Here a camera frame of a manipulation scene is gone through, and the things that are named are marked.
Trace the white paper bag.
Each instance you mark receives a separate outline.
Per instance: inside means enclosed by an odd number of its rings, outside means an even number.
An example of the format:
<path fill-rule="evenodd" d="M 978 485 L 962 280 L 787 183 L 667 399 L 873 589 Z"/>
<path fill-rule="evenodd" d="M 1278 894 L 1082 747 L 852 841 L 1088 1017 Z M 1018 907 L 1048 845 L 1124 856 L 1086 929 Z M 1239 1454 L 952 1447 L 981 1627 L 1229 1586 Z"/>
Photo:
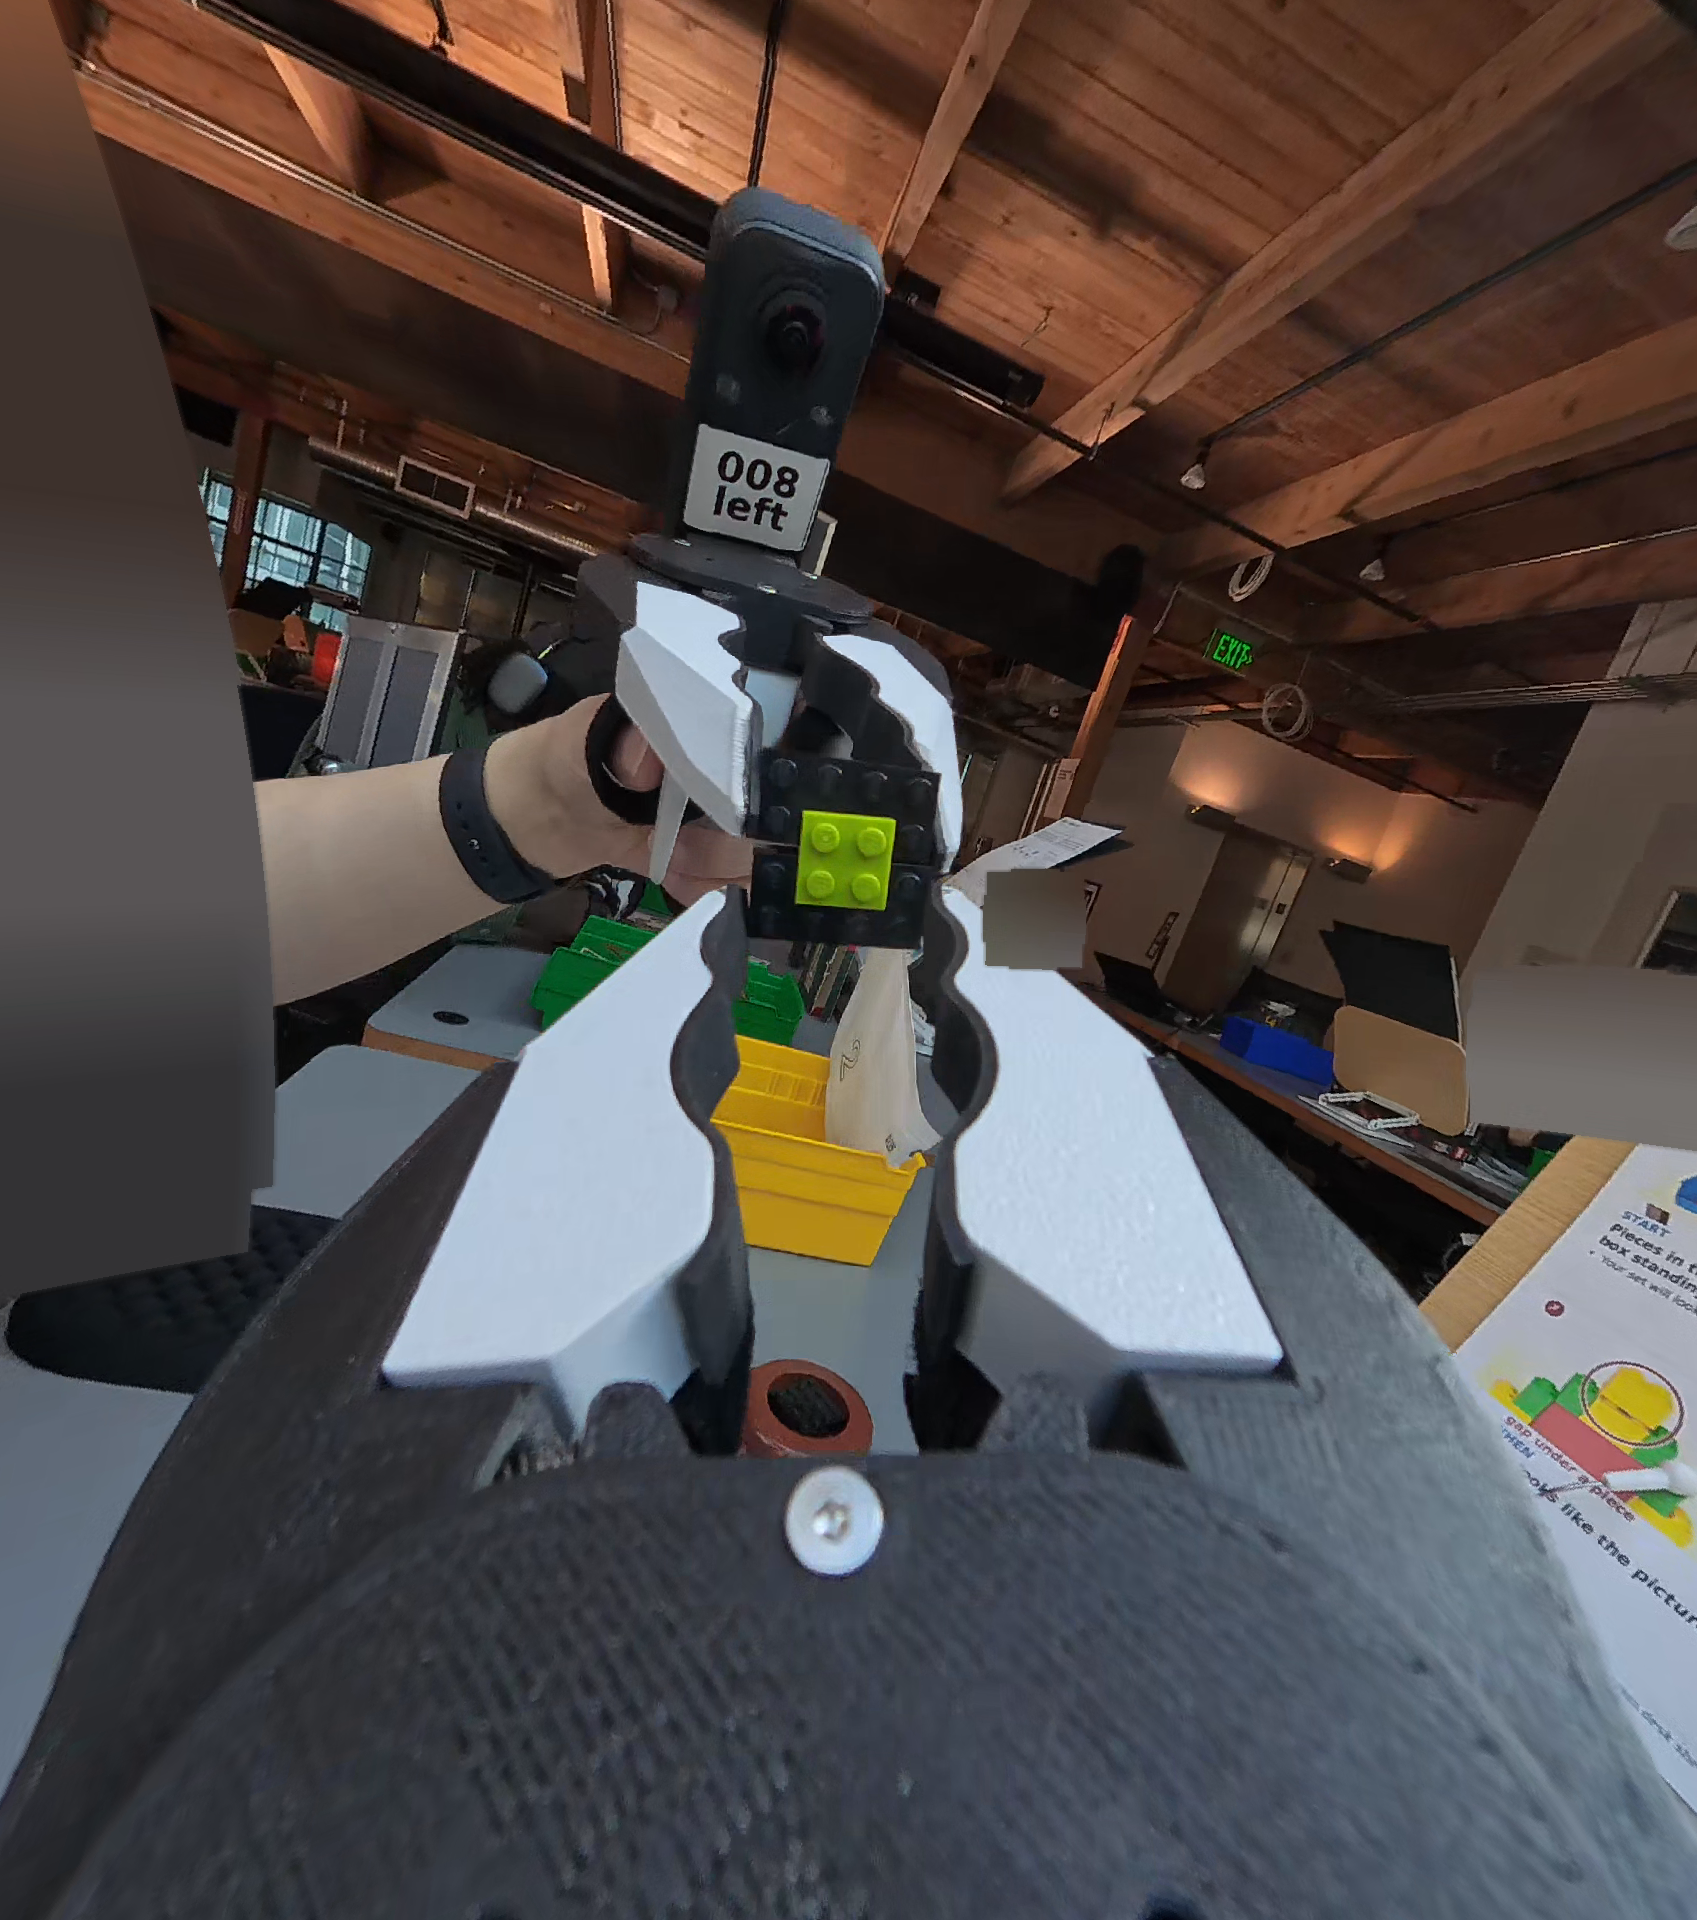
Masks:
<path fill-rule="evenodd" d="M 898 1170 L 938 1141 L 922 1114 L 908 998 L 908 949 L 862 948 L 837 1021 L 825 1093 L 827 1140 Z"/>

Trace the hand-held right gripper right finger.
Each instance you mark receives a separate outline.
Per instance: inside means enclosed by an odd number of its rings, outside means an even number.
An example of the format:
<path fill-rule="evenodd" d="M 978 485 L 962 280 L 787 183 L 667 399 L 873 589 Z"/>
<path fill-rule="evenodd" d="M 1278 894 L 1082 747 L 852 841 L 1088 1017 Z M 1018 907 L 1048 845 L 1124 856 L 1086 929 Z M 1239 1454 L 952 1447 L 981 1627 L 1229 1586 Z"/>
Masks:
<path fill-rule="evenodd" d="M 1282 1344 L 1146 1045 L 1057 972 L 988 962 L 982 909 L 957 890 L 928 907 L 919 972 L 955 1108 L 919 1423 L 982 1428 L 1029 1375 L 1060 1380 L 1097 1428 L 1135 1375 L 1277 1371 Z"/>

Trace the black ceiling track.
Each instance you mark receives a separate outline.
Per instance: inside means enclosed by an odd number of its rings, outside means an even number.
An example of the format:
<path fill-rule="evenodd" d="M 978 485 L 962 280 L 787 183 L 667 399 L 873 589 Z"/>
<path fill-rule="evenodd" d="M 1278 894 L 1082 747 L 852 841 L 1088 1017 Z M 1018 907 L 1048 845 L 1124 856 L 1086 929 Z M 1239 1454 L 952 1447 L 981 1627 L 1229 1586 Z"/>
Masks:
<path fill-rule="evenodd" d="M 705 259 L 717 201 L 337 1 L 203 1 L 241 31 L 396 107 L 664 247 Z M 892 290 L 882 339 L 934 377 L 1026 420 L 1045 377 Z"/>

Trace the blue plastic bin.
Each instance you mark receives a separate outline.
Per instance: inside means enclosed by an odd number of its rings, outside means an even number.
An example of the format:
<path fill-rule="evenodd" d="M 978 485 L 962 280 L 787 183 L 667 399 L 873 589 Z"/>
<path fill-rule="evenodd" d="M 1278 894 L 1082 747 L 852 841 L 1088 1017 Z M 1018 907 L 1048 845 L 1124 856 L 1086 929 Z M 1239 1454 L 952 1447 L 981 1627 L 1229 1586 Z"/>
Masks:
<path fill-rule="evenodd" d="M 1333 1053 L 1285 1025 L 1229 1016 L 1221 1023 L 1218 1044 L 1247 1066 L 1289 1075 L 1317 1089 L 1329 1089 L 1337 1081 Z"/>

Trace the black toy brick plate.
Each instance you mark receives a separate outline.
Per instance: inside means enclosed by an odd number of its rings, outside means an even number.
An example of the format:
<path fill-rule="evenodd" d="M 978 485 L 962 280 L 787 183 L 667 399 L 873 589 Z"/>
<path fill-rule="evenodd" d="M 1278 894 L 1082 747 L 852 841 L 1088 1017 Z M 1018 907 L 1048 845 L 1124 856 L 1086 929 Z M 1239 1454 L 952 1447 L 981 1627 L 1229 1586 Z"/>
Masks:
<path fill-rule="evenodd" d="M 905 948 L 922 942 L 936 872 L 938 779 L 911 765 L 766 747 L 754 771 L 745 834 L 754 847 L 746 929 L 754 939 L 832 948 Z M 813 909 L 794 904 L 804 810 L 887 815 L 898 826 L 884 909 Z"/>

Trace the grey desk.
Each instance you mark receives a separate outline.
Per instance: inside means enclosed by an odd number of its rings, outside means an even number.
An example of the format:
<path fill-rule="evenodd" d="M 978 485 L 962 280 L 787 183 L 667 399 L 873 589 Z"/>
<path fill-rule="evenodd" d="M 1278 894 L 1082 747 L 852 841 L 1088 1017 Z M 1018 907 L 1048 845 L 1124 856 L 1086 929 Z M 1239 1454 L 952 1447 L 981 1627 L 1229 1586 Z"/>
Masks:
<path fill-rule="evenodd" d="M 908 1915 L 934 1854 L 911 1568 L 798 1566 L 800 1472 L 656 1381 L 384 1368 L 509 1091 L 462 1088 L 191 1402 L 0 1331 L 0 1915 Z"/>

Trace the green plastic bin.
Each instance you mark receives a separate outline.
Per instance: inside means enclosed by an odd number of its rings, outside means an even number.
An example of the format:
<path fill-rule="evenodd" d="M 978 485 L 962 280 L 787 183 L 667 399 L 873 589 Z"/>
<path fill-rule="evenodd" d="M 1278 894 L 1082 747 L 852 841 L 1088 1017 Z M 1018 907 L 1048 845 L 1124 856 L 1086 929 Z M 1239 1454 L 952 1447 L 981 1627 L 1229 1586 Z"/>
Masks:
<path fill-rule="evenodd" d="M 540 1029 L 547 1032 L 658 936 L 656 926 L 622 924 L 600 916 L 584 917 L 574 939 L 547 958 L 529 996 Z M 794 975 L 751 958 L 745 992 L 735 999 L 732 1016 L 740 1038 L 793 1044 L 806 1016 L 806 1004 Z"/>

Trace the yellow plastic bin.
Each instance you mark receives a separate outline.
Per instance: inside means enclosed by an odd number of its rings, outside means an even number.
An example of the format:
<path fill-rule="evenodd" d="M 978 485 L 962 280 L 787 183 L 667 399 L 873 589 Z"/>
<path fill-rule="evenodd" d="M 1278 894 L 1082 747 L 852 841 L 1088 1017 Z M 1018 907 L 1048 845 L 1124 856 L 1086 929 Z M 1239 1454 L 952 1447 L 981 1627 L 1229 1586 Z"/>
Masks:
<path fill-rule="evenodd" d="M 746 1243 L 871 1265 L 925 1158 L 889 1163 L 880 1152 L 827 1137 L 825 1055 L 748 1036 L 737 1047 L 739 1071 L 714 1121 L 730 1150 Z"/>

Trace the wooden pillar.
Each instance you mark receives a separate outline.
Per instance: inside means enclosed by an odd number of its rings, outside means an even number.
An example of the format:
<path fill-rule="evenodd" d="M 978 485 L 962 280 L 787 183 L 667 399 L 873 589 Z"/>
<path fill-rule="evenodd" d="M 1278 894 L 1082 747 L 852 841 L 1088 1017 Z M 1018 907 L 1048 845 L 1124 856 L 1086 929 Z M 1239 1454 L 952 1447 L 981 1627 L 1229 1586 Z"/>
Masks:
<path fill-rule="evenodd" d="M 1068 756 L 1057 764 L 1051 788 L 1053 817 L 1085 817 L 1095 783 L 1148 648 L 1148 628 L 1135 616 L 1120 620 L 1101 681 L 1076 725 Z"/>

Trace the background wooden book stand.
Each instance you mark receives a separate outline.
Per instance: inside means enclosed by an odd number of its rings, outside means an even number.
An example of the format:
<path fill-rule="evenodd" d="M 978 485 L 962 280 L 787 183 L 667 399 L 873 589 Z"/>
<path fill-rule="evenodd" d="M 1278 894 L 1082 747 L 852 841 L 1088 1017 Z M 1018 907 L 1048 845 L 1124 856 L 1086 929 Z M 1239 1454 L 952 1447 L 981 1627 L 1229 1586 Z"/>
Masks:
<path fill-rule="evenodd" d="M 1330 1021 L 1337 1085 L 1385 1097 L 1444 1137 L 1471 1125 L 1467 1055 L 1459 1040 L 1342 1004 Z"/>

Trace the black wristband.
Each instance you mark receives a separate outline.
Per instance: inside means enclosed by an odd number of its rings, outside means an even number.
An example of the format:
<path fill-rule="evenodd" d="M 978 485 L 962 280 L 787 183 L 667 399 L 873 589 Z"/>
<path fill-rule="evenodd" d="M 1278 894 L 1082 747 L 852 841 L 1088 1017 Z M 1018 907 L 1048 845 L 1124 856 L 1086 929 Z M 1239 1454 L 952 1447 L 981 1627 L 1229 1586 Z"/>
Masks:
<path fill-rule="evenodd" d="M 532 865 L 497 819 L 485 788 L 493 739 L 462 746 L 440 759 L 439 815 L 450 850 L 474 887 L 502 906 L 540 899 L 563 881 Z"/>

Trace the lime green toy brick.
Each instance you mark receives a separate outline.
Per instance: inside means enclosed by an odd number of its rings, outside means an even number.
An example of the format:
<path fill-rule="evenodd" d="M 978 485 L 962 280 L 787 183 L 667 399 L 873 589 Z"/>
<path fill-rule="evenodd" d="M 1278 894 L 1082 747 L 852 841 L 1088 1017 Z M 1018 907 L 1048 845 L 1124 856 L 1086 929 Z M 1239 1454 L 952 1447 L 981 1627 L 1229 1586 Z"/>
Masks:
<path fill-rule="evenodd" d="M 884 909 L 898 826 L 887 815 L 804 810 L 794 904 L 813 909 Z"/>

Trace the background instruction sheet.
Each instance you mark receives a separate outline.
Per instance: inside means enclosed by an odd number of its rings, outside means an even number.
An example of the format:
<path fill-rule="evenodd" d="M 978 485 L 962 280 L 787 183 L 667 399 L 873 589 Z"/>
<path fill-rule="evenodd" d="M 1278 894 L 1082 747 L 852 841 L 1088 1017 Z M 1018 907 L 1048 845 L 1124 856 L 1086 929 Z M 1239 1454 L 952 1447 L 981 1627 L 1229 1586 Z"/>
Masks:
<path fill-rule="evenodd" d="M 981 851 L 950 876 L 950 886 L 981 898 L 984 877 L 1008 870 L 1059 870 L 1107 850 L 1120 851 L 1123 827 L 1076 817 L 1060 817 L 1031 834 Z"/>

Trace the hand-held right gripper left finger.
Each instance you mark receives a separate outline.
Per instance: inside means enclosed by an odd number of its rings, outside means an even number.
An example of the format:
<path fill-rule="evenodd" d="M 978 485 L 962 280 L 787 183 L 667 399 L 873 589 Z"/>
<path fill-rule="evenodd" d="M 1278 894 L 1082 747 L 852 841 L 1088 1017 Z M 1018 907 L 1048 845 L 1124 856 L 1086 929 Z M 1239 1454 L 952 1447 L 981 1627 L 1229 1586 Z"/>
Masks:
<path fill-rule="evenodd" d="M 658 932 L 524 1047 L 383 1361 L 391 1386 L 537 1383 L 567 1428 L 648 1383 L 737 1437 L 754 1313 L 730 1150 L 737 887 Z"/>

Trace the person's left hand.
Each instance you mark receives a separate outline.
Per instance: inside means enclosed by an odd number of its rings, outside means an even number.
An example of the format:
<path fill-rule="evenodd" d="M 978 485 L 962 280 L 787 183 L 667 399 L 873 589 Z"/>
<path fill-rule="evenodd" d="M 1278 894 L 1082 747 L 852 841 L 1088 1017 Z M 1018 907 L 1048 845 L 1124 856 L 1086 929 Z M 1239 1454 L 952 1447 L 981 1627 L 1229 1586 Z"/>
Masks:
<path fill-rule="evenodd" d="M 603 804 L 587 764 L 587 743 L 607 693 L 563 713 L 506 731 L 485 758 L 489 808 L 526 865 L 556 879 L 593 870 L 650 876 L 653 827 L 630 823 Z M 670 851 L 664 891 L 680 904 L 745 886 L 752 845 L 708 823 L 684 823 Z"/>

